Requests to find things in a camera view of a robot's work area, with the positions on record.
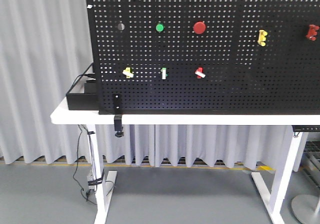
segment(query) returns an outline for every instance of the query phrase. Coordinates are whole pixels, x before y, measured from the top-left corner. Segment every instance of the gray curtain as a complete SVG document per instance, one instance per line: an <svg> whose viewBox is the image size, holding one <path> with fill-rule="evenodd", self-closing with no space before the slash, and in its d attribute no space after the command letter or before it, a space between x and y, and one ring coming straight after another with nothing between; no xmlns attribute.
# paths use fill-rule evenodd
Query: gray curtain
<svg viewBox="0 0 320 224"><path fill-rule="evenodd" d="M79 130L53 125L50 114L74 78L92 62L85 0L0 0L0 157L7 164L24 156L47 163L65 155L76 160ZM274 166L288 126L126 125L116 138L113 126L98 126L101 153L108 162L125 155L152 166L186 157L209 166L217 159L255 168ZM80 155L89 157L86 138Z"/></svg>

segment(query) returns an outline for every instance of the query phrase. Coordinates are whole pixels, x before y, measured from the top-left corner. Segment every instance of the red button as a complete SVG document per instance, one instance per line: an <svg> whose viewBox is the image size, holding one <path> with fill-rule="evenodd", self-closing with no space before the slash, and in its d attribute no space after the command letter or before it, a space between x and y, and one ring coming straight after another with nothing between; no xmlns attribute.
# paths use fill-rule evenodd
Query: red button
<svg viewBox="0 0 320 224"><path fill-rule="evenodd" d="M207 26L202 21L198 21L196 24L193 25L193 30L196 34L202 34L205 32Z"/></svg>

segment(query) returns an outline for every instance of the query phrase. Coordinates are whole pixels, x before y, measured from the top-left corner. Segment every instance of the round stand base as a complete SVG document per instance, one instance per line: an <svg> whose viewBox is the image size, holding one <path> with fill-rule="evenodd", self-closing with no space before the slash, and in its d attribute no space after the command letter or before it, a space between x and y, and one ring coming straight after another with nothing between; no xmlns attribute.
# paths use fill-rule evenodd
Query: round stand base
<svg viewBox="0 0 320 224"><path fill-rule="evenodd" d="M302 224L319 224L320 213L315 213L319 197L313 195L297 195L291 202L294 216Z"/></svg>

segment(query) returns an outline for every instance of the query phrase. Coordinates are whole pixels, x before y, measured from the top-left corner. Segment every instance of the black bracket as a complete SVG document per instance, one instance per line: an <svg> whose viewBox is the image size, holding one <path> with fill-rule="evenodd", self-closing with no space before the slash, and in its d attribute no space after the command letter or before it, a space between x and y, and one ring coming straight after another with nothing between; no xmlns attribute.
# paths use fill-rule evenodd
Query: black bracket
<svg viewBox="0 0 320 224"><path fill-rule="evenodd" d="M120 93L112 93L113 109L114 109L114 130L116 131L115 136L121 138L124 136L124 127L122 126L122 101Z"/></svg>

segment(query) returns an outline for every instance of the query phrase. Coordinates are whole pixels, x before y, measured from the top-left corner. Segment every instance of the pegboard hole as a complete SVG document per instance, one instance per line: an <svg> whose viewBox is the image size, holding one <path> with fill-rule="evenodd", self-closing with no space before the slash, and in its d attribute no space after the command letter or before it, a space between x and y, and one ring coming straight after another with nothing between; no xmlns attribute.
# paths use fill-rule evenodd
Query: pegboard hole
<svg viewBox="0 0 320 224"><path fill-rule="evenodd" d="M123 31L124 29L125 29L125 24L119 23L119 24L118 24L118 30L119 30L119 31Z"/></svg>

